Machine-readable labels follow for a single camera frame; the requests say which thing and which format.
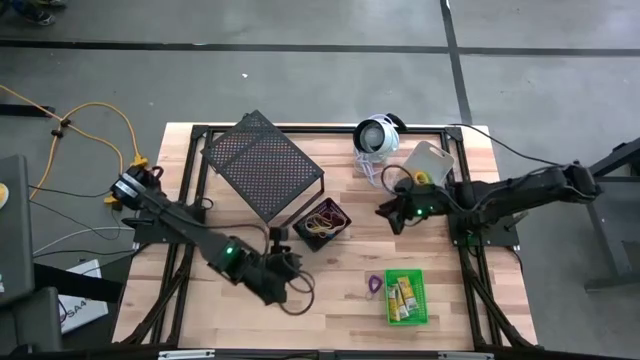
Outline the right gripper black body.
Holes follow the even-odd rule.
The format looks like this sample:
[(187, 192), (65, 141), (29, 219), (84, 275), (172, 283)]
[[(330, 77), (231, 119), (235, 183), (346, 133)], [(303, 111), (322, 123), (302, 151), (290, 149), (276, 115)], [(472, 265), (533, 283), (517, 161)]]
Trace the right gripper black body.
[(454, 210), (446, 190), (439, 186), (418, 186), (403, 196), (401, 214), (405, 220), (448, 215)]

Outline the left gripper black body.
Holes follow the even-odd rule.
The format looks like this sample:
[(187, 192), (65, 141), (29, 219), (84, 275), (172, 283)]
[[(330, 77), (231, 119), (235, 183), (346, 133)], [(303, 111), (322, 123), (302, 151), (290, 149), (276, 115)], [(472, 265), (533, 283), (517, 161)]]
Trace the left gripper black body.
[(301, 256), (293, 252), (269, 255), (259, 276), (258, 295), (266, 305), (287, 300), (286, 285), (299, 276)]

